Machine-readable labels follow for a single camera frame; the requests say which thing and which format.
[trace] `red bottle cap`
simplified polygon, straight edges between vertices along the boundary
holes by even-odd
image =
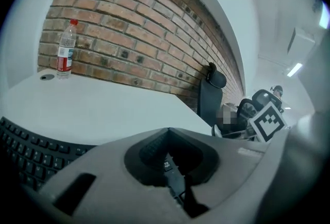
[[[70,24],[72,24],[72,25],[78,25],[78,21],[77,20],[70,20]]]

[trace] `brick wall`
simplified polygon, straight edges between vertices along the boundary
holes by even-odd
[[[242,83],[220,26],[199,0],[54,0],[40,39],[39,70],[56,67],[61,33],[79,20],[72,72],[178,95],[196,110],[204,65],[227,77],[223,103]]]

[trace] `white ceiling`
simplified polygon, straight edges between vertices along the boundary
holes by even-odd
[[[286,76],[296,63],[287,55],[287,49],[295,27],[313,36],[316,42],[314,48],[320,44],[325,30],[319,26],[322,10],[318,8],[313,11],[315,2],[316,0],[254,0],[260,32],[259,65],[254,90],[282,85],[284,105],[290,106],[300,115],[311,113],[314,108],[299,79]]]

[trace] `bottle label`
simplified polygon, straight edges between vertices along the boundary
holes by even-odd
[[[57,71],[66,72],[71,70],[73,48],[60,46],[57,54]]]

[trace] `ceiling light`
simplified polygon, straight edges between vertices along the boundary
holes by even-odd
[[[330,13],[328,7],[322,2],[322,15],[319,22],[320,27],[328,28],[329,20],[330,20]]]
[[[293,69],[288,73],[288,77],[293,76],[296,73],[296,71],[298,71],[301,68],[301,66],[303,66],[301,63],[297,63],[295,67],[293,67]]]

